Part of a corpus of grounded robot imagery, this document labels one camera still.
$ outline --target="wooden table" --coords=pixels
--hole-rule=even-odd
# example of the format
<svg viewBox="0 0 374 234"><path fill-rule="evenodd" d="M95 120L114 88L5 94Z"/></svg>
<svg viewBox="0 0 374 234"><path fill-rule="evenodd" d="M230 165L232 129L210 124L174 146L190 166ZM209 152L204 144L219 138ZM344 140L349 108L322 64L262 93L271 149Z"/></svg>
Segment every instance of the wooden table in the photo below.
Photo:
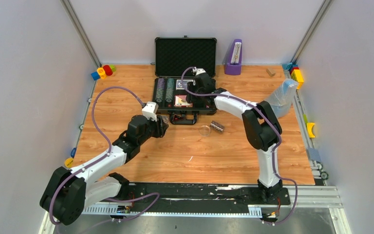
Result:
<svg viewBox="0 0 374 234"><path fill-rule="evenodd" d="M243 66L240 76L227 76L223 67L216 71L216 87L255 102L262 101L285 79L281 66L269 77L269 66ZM93 100L103 89L119 85L135 92L144 102L152 100L154 66L119 65L113 76L99 80ZM96 131L87 113L74 166L100 154L108 145ZM98 126L113 142L127 129L134 115L141 115L141 107L129 93L114 89L103 94L95 108ZM212 120L225 126L225 132L201 136L198 129ZM314 184L312 171L300 134L295 111L279 119L283 129L283 143L278 149L279 172L299 184ZM233 115L218 111L213 116L199 116L195 125L171 125L163 138L150 138L141 152L129 163L113 170L131 182L187 182L254 184L259 176L256 150L246 139L243 123Z"/></svg>

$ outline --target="case lid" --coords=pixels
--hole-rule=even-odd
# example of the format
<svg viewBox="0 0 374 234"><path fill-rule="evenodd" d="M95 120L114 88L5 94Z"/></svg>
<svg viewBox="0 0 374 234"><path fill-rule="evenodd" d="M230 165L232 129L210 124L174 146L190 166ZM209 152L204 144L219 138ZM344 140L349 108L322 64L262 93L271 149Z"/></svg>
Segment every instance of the case lid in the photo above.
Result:
<svg viewBox="0 0 374 234"><path fill-rule="evenodd" d="M158 77L181 77L191 66L203 68L210 77L216 75L215 38L156 38L155 74Z"/></svg>

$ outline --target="transparent plastic bag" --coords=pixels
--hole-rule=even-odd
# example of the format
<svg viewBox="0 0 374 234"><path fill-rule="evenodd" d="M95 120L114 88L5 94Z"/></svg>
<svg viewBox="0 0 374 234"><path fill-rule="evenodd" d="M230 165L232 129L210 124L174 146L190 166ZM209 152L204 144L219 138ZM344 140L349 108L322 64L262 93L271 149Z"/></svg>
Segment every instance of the transparent plastic bag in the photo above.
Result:
<svg viewBox="0 0 374 234"><path fill-rule="evenodd" d="M277 118L283 117L289 112L298 85L297 81L287 78L279 88L265 99L272 106Z"/></svg>

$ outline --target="white wall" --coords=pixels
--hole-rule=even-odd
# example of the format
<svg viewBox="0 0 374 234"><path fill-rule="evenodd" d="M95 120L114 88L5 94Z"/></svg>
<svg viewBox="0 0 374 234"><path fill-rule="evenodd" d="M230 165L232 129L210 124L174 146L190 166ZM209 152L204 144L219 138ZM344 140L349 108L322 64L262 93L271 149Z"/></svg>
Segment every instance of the white wall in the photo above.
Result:
<svg viewBox="0 0 374 234"><path fill-rule="evenodd" d="M299 66L329 181L353 233L374 233L374 2L335 0Z"/></svg>
<svg viewBox="0 0 374 234"><path fill-rule="evenodd" d="M103 63L150 63L156 37L234 39L243 63L288 62L323 0L71 0Z"/></svg>
<svg viewBox="0 0 374 234"><path fill-rule="evenodd" d="M58 0L0 0L0 234L35 234L74 147L95 70Z"/></svg>

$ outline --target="gray floor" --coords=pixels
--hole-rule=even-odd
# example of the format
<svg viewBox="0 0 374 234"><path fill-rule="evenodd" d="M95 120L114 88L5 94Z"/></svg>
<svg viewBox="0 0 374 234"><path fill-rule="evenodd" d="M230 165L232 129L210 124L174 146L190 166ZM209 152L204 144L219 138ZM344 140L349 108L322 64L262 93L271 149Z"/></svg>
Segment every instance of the gray floor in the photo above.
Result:
<svg viewBox="0 0 374 234"><path fill-rule="evenodd" d="M281 218L289 209L281 209ZM60 226L61 234L82 233L92 225L109 219L104 215L82 215L75 223ZM141 216L122 223L105 223L86 234L335 234L329 210L299 208L284 224L270 227L253 218L200 218Z"/></svg>

